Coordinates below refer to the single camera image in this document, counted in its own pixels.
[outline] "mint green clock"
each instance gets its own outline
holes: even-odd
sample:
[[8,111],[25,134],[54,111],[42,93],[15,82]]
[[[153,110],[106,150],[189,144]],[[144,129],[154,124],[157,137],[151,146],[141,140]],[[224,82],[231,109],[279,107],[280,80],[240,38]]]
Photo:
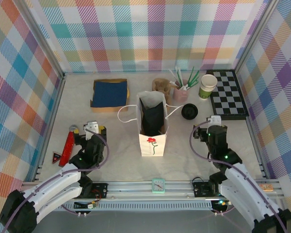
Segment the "mint green clock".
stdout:
[[165,180],[164,179],[152,180],[152,193],[165,193]]

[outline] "chessboard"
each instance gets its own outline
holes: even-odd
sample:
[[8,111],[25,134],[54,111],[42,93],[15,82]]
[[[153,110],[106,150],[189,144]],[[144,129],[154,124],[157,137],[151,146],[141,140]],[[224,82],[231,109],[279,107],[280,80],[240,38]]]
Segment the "chessboard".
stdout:
[[222,120],[245,120],[248,114],[244,98],[233,70],[207,70],[218,79],[210,95],[213,113]]

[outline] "black lid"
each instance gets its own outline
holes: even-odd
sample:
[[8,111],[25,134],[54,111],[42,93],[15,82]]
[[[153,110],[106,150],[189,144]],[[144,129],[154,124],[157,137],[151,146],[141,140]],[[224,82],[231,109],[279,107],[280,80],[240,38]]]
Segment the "black lid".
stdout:
[[193,120],[198,114],[198,109],[194,104],[187,103],[183,106],[181,114],[185,119]]

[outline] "colorful plaid backdrop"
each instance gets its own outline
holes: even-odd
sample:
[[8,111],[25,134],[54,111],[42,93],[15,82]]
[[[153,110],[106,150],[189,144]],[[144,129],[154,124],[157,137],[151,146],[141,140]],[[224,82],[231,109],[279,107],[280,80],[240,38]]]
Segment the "colorful plaid backdrop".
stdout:
[[268,0],[26,0],[64,71],[227,68]]
[[291,0],[282,0],[239,75],[263,156],[291,210]]
[[0,211],[32,171],[58,83],[12,0],[0,0]]

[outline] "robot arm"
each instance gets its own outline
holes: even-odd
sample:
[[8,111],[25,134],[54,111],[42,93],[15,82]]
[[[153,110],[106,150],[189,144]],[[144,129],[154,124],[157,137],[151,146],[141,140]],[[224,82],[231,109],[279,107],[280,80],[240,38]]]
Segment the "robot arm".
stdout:
[[213,164],[220,169],[220,172],[210,176],[209,184],[213,192],[220,193],[233,203],[250,225],[252,233],[284,232],[275,213],[291,233],[291,212],[279,209],[267,197],[250,176],[237,153],[228,148],[227,127],[221,126],[221,117],[211,116],[208,121],[208,128],[197,128],[193,136],[207,144]]
[[9,194],[0,213],[0,222],[7,225],[9,233],[31,233],[46,215],[66,201],[90,195],[93,182],[86,174],[103,161],[104,142],[100,138],[106,141],[106,129],[99,129],[95,121],[88,122],[84,129],[86,135],[75,135],[76,144],[82,149],[59,172],[22,193],[15,190]]

